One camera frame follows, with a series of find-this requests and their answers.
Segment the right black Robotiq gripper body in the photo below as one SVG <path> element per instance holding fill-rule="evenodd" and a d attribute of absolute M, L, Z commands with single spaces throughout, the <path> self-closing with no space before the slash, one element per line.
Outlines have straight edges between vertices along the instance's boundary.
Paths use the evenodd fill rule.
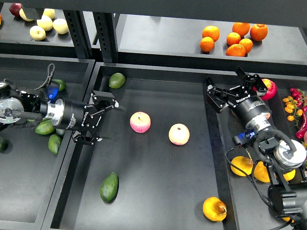
<path fill-rule="evenodd" d="M 244 128 L 266 127 L 271 110 L 256 94 L 230 96 L 230 109 Z"/>

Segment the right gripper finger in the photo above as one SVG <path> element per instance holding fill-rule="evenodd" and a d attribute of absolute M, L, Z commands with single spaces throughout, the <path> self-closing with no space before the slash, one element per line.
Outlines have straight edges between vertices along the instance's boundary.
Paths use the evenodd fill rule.
<path fill-rule="evenodd" d="M 236 67 L 235 73 L 243 81 L 241 88 L 244 94 L 255 93 L 258 96 L 264 96 L 268 91 L 268 88 L 258 74 L 246 74 L 239 66 Z"/>
<path fill-rule="evenodd" d="M 228 107 L 229 98 L 236 98 L 231 90 L 221 89 L 215 86 L 210 77 L 206 79 L 206 99 L 216 113 L 221 113 Z"/>

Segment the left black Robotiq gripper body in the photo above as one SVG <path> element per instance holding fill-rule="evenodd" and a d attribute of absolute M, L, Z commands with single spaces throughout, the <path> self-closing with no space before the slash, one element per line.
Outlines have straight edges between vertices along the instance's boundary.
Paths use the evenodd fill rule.
<path fill-rule="evenodd" d="M 47 103 L 47 119 L 57 129 L 84 132 L 96 128 L 93 104 L 72 99 L 57 99 Z"/>

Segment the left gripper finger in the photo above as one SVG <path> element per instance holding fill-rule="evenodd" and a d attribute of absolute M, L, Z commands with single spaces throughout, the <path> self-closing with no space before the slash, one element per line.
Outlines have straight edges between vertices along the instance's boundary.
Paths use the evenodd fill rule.
<path fill-rule="evenodd" d="M 101 136 L 99 132 L 79 132 L 79 131 L 73 131 L 71 135 L 73 141 L 75 143 L 81 143 L 83 145 L 93 146 L 97 142 L 100 142 L 104 139 L 111 139 L 110 137 L 104 137 Z"/>
<path fill-rule="evenodd" d="M 102 117 L 106 112 L 116 109 L 125 112 L 125 107 L 120 105 L 110 92 L 91 91 L 90 104 L 94 111 L 90 113 L 92 119 Z"/>

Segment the yellow pear under arm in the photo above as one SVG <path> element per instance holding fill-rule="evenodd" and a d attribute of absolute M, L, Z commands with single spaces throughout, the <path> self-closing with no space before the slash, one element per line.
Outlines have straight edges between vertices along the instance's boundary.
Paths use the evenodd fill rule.
<path fill-rule="evenodd" d="M 290 181 L 290 180 L 294 179 L 295 173 L 296 173 L 296 170 L 292 170 L 288 173 L 285 173 L 283 176 L 284 176 L 286 181 Z M 267 168 L 264 166 L 262 161 L 260 161 L 256 165 L 255 170 L 254 170 L 254 177 L 257 180 L 259 180 L 263 183 L 269 183 L 270 182 L 269 174 L 267 172 Z"/>

